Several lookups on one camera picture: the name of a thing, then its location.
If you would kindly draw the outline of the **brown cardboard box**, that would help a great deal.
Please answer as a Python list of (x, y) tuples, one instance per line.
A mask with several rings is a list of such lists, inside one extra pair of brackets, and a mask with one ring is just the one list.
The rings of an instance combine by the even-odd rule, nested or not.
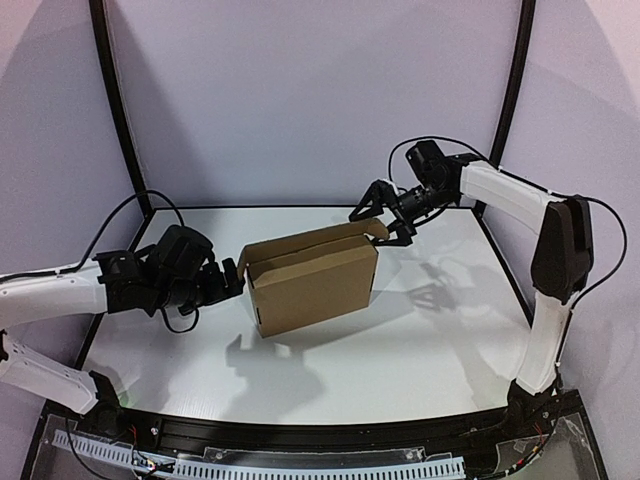
[(261, 337), (369, 306), (384, 224), (370, 218), (246, 245), (238, 276), (247, 282)]

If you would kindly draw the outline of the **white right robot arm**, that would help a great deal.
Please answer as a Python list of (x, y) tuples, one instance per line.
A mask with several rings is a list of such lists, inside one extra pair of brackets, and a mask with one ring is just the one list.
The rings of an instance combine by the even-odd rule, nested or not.
[(530, 415), (560, 390), (560, 360), (574, 309), (594, 264), (589, 201), (561, 195), (493, 165), (467, 143), (447, 154), (437, 135), (401, 142), (417, 181), (402, 188), (387, 175), (373, 181), (349, 215), (352, 222), (389, 212), (387, 246), (411, 245), (420, 226), (463, 199), (500, 211), (535, 241), (529, 278), (534, 293), (530, 336), (507, 393), (511, 414)]

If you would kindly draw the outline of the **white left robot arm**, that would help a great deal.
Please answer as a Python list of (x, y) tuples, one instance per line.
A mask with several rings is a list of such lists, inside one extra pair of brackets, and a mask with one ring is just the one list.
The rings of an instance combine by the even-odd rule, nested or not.
[(11, 327), (76, 314), (174, 308), (197, 316), (202, 307), (243, 292), (233, 259), (217, 262), (212, 242), (198, 231), (170, 226), (160, 240), (135, 252), (96, 255), (76, 266), (11, 274), (1, 280), (1, 380), (87, 416), (116, 415), (114, 387), (103, 374), (75, 370), (17, 342)]

